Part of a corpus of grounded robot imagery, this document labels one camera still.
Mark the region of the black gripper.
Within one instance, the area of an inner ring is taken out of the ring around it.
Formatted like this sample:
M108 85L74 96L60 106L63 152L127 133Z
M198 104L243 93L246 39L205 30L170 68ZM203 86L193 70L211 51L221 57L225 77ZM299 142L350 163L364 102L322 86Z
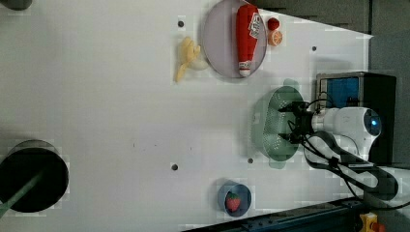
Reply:
M302 142L307 135L313 133L311 120L313 113L308 110L308 103L305 101L296 101L280 108L278 112L293 112L295 115L295 129L293 133L280 133L279 136L291 144L296 144L297 139Z

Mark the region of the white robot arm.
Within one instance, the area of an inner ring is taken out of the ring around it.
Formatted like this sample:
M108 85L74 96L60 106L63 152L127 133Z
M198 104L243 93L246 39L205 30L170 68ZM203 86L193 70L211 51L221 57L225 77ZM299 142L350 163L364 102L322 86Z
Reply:
M331 135L334 139L347 139L363 160L369 159L371 147L382 132L380 116L367 107L332 107L308 111L307 102L293 101L278 111L290 112L295 116L293 131L289 134L293 140L303 135L320 133Z

